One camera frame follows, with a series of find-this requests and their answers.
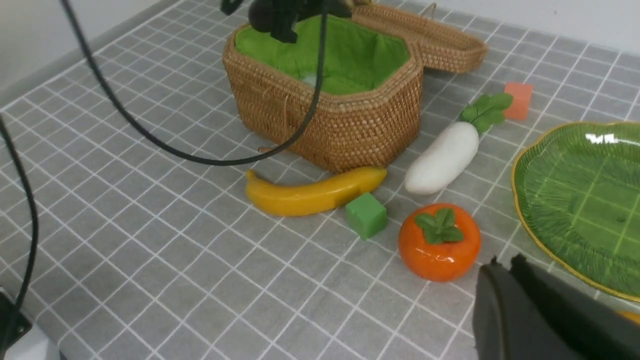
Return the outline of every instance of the green basket lining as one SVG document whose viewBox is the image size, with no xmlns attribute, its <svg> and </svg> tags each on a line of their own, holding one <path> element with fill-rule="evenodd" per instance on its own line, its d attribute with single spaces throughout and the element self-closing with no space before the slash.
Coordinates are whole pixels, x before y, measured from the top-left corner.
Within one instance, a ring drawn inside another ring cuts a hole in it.
<svg viewBox="0 0 640 360">
<path fill-rule="evenodd" d="M 320 16 L 297 23 L 296 32 L 296 44 L 283 44 L 248 26 L 236 34 L 236 49 L 314 86 Z M 402 39 L 329 16 L 322 90 L 332 95 L 374 90 L 408 60 L 409 52 Z"/>
</svg>

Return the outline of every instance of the green cube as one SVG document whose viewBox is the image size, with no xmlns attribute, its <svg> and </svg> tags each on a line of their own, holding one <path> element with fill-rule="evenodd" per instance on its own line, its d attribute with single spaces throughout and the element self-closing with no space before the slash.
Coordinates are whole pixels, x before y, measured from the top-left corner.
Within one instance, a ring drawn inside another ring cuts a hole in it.
<svg viewBox="0 0 640 360">
<path fill-rule="evenodd" d="M 370 193 L 364 193 L 346 206 L 347 224 L 366 240 L 387 226 L 387 209 Z"/>
</svg>

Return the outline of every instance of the radish leaves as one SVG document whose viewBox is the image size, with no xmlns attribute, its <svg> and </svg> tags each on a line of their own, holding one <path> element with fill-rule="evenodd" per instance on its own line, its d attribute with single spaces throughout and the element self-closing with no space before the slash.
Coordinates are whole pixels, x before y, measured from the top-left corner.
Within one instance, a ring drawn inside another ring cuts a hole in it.
<svg viewBox="0 0 640 360">
<path fill-rule="evenodd" d="M 451 208 L 442 208 L 435 215 L 420 213 L 413 218 L 415 224 L 422 229 L 427 243 L 455 243 L 465 239 L 464 234 L 456 227 L 456 214 Z"/>
<path fill-rule="evenodd" d="M 460 120 L 471 123 L 482 135 L 493 125 L 504 121 L 503 111 L 508 109 L 513 102 L 513 96 L 505 93 L 495 95 L 483 94 L 469 104 L 460 113 Z"/>
</svg>

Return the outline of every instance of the toy fruit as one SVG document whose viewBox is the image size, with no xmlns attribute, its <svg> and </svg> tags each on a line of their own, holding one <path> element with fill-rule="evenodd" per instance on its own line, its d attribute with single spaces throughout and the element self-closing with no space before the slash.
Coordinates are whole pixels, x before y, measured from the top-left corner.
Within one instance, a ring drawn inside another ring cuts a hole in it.
<svg viewBox="0 0 640 360">
<path fill-rule="evenodd" d="M 618 313 L 640 325 L 640 314 L 632 313 L 631 311 L 620 311 Z"/>
<path fill-rule="evenodd" d="M 249 170 L 245 192 L 253 205 L 265 213 L 301 217 L 344 206 L 375 190 L 386 176 L 387 170 L 382 167 L 359 167 L 314 184 L 278 186 Z"/>
<path fill-rule="evenodd" d="M 511 106 L 509 94 L 482 95 L 460 113 L 459 122 L 444 129 L 409 167 L 404 188 L 417 195 L 430 195 L 451 184 L 471 163 L 478 151 L 480 135 L 504 121 Z"/>
<path fill-rule="evenodd" d="M 398 250 L 406 267 L 431 281 L 464 275 L 480 251 L 480 230 L 463 208 L 432 204 L 412 213 L 402 224 Z"/>
</svg>

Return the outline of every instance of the orange cube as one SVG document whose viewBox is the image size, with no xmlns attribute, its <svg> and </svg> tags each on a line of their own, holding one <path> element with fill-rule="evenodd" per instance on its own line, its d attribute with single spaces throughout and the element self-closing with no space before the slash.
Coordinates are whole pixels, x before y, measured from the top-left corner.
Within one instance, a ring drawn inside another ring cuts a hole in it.
<svg viewBox="0 0 640 360">
<path fill-rule="evenodd" d="M 533 85 L 507 83 L 504 92 L 513 96 L 513 103 L 507 110 L 504 110 L 504 117 L 511 120 L 527 120 Z"/>
</svg>

